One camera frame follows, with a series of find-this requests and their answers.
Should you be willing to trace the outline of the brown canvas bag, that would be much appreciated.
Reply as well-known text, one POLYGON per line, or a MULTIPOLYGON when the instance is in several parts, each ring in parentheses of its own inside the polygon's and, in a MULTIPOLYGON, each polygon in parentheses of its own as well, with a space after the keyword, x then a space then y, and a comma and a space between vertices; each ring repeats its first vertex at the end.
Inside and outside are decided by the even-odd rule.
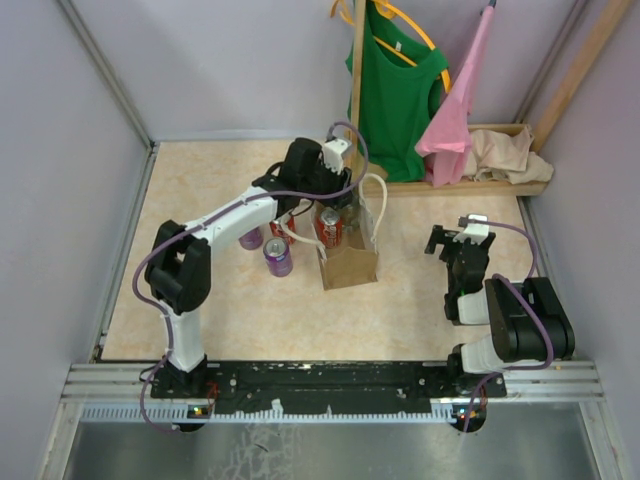
POLYGON ((311 210, 312 230, 309 236, 291 233, 295 242, 315 248, 323 288, 326 290, 363 285, 377 280, 379 259, 377 237, 387 208, 387 184, 380 175, 367 173, 362 183, 358 185, 355 196, 360 202, 360 227, 351 234, 345 234, 342 223, 342 240, 338 247, 328 249, 318 238, 316 217, 324 208, 327 208, 322 205, 314 206, 311 210), (371 182, 377 183, 382 193, 382 206, 377 215, 371 213, 364 195, 364 185, 371 182))

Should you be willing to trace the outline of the red soda can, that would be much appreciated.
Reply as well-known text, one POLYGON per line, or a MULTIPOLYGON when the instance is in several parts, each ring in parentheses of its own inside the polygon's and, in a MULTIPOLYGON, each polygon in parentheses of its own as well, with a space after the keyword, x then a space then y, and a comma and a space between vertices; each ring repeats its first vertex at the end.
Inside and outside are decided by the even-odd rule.
POLYGON ((284 215, 279 219, 273 220, 269 223, 269 226, 274 237, 284 239, 289 245, 295 243, 295 239, 291 236, 291 233, 296 232, 295 219, 291 215, 284 215))

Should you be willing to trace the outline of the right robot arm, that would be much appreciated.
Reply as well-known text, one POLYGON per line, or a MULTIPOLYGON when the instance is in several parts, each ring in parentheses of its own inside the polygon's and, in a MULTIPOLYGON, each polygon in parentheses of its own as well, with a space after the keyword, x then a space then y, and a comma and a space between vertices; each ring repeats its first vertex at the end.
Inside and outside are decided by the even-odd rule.
POLYGON ((575 333, 547 277, 535 274, 537 247, 525 279, 512 282, 502 274, 486 276, 497 223, 470 217, 461 230, 432 227, 425 253, 442 248, 447 290, 444 314, 456 326, 487 326, 483 338, 459 344, 447 358, 447 384, 461 396, 479 395, 510 370, 545 369, 575 352, 575 333))

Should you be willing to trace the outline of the purple soda can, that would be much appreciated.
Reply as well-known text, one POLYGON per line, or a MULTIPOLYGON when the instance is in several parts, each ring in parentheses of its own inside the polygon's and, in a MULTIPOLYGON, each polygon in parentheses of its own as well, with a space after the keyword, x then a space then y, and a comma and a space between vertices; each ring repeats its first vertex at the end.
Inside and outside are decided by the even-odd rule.
POLYGON ((293 270, 289 244, 281 237, 269 239, 263 247, 263 255, 271 275, 283 278, 293 270))
POLYGON ((263 244, 264 237, 260 227, 254 228, 241 236, 239 239, 240 246, 245 250, 256 250, 263 244))

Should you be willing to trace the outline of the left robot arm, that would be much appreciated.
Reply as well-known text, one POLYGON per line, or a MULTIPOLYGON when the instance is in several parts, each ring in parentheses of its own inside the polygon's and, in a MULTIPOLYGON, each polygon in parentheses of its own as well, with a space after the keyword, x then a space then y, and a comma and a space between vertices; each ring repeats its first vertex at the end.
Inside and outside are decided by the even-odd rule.
POLYGON ((236 199, 186 224, 158 229, 144 263, 144 279, 167 328, 164 371, 176 389, 194 397, 208 384, 199 312, 211 292, 212 257, 231 243, 294 210, 303 199, 342 207, 352 198, 351 144, 297 138, 283 161, 255 179, 236 199))

